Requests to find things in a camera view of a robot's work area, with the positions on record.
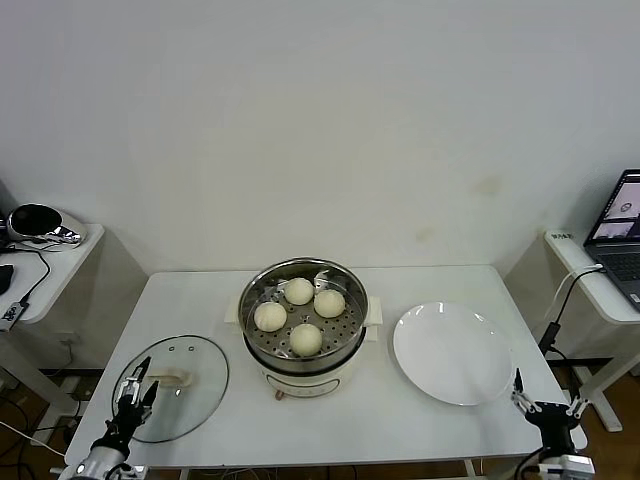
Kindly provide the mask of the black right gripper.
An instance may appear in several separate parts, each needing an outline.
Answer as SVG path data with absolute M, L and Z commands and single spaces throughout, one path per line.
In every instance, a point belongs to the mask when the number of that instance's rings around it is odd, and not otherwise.
M 531 424 L 538 428 L 544 448 L 574 448 L 571 432 L 580 424 L 589 399 L 576 396 L 570 405 L 535 402 L 524 391 L 520 369 L 515 371 L 511 400 L 522 413 L 531 413 Z

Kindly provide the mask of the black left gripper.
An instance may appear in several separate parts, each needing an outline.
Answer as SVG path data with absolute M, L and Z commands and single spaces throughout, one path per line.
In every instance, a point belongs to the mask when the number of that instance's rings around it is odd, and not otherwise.
M 147 356 L 121 383 L 117 395 L 117 413 L 111 422 L 114 438 L 118 443 L 129 443 L 135 431 L 150 416 L 159 386 L 153 381 L 142 399 L 140 388 L 149 369 L 151 357 Z

